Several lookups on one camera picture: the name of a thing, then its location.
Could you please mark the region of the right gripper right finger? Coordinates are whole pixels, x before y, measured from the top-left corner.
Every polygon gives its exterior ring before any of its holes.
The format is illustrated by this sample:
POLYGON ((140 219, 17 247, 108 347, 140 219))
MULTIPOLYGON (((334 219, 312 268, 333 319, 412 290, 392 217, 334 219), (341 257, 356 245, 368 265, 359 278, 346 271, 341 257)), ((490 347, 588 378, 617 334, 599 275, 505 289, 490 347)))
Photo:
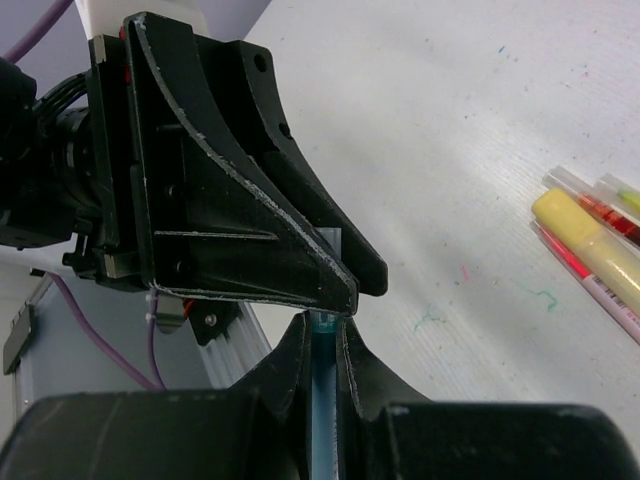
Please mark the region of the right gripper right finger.
POLYGON ((342 479, 630 479, 633 452, 600 410, 574 404, 433 401, 366 346, 336 333, 342 479))

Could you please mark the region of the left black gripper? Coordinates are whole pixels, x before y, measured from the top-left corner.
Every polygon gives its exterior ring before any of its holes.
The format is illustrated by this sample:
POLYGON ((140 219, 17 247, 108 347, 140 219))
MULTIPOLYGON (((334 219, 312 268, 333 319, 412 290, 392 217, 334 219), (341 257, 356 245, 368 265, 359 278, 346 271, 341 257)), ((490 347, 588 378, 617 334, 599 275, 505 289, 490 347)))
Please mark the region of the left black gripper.
POLYGON ((141 12, 123 30, 43 97, 2 63, 2 244, 76 238, 65 266, 180 298, 196 340, 209 302, 353 314, 355 277, 235 140, 192 28, 141 12))

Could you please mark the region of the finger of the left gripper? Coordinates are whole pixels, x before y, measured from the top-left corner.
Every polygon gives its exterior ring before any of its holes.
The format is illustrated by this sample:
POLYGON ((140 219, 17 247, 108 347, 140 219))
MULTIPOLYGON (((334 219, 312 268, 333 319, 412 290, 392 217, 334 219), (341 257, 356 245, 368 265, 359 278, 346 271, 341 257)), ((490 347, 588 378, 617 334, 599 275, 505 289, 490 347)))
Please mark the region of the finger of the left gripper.
POLYGON ((312 226, 341 230, 342 262, 359 291, 384 295, 386 262, 331 197, 293 138, 270 51, 241 40, 198 36, 196 41, 209 88, 235 140, 312 226))

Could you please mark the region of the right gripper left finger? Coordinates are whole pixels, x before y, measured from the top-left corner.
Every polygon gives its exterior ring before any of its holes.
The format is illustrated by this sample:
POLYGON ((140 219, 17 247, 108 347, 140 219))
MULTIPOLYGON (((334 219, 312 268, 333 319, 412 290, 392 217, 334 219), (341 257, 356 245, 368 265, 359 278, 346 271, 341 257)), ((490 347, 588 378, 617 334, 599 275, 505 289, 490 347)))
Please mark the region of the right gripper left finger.
POLYGON ((45 398, 1 450, 4 479, 308 479, 311 321, 232 386, 45 398))

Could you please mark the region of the blue highlighter pen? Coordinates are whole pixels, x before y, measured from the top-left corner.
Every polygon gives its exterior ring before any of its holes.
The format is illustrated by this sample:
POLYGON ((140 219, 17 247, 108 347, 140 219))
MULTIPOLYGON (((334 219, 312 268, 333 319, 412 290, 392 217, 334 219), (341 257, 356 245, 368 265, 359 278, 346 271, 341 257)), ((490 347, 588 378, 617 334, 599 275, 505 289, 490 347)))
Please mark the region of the blue highlighter pen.
POLYGON ((338 479, 336 335, 338 319, 311 313, 311 478, 338 479))

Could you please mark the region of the clear blue highlighter cap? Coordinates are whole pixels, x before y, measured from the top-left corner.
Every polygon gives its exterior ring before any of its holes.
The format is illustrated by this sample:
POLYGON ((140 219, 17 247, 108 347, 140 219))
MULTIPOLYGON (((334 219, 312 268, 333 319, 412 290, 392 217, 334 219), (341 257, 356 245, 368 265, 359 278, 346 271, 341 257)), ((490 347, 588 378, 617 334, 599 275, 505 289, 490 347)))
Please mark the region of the clear blue highlighter cap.
MULTIPOLYGON (((338 256, 342 255, 342 230, 337 227, 322 227, 318 229, 321 236, 328 242, 332 251, 338 256)), ((322 334, 336 331, 336 325, 340 314, 325 311, 311 311, 310 318, 314 332, 322 334)))

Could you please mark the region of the pink red pen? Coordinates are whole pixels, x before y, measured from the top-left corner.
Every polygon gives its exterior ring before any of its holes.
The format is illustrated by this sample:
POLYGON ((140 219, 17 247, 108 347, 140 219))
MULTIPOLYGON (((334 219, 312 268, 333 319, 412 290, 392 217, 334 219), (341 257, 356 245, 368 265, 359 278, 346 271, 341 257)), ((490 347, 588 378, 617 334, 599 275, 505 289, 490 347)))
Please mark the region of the pink red pen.
POLYGON ((573 275, 589 295, 616 321, 636 343, 639 343, 639 317, 598 276, 594 275, 578 257, 550 231, 537 221, 531 229, 556 259, 573 275))

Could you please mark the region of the dark red pen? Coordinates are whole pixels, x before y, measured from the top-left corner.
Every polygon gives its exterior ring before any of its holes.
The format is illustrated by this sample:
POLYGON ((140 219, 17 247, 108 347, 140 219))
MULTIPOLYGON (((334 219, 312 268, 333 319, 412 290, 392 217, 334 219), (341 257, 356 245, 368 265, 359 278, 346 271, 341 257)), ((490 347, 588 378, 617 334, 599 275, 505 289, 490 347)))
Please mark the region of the dark red pen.
POLYGON ((639 248, 639 223, 625 215, 619 207, 606 201, 594 187, 561 166, 549 170, 543 176, 542 183, 547 188, 565 191, 599 223, 634 248, 639 248))

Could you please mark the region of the yellow gold highlighter pen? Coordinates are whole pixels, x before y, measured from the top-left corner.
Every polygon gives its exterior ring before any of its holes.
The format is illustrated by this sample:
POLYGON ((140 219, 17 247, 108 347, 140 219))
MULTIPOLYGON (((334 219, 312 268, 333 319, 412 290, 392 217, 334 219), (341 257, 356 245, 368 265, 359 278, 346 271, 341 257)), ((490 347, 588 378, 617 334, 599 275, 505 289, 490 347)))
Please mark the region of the yellow gold highlighter pen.
POLYGON ((614 175, 602 175, 595 183, 596 191, 603 199, 617 202, 625 211, 639 213, 639 191, 614 175))

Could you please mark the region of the fat yellow highlighter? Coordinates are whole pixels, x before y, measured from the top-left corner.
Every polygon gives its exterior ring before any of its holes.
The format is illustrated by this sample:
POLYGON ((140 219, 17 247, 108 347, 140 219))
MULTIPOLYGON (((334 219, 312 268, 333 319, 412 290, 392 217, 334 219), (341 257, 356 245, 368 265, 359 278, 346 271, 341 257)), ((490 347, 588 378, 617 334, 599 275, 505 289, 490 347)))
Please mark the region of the fat yellow highlighter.
POLYGON ((639 314, 639 258, 565 191, 553 188, 531 210, 538 222, 639 314))

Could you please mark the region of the aluminium front rail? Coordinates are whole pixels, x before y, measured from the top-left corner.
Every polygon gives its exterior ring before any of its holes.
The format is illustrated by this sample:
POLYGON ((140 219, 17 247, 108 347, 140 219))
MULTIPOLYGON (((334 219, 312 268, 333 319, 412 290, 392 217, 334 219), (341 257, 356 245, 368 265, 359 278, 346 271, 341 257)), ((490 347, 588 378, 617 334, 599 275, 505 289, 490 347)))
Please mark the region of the aluminium front rail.
POLYGON ((271 352, 248 303, 209 302, 198 326, 201 359, 214 389, 230 387, 271 352))

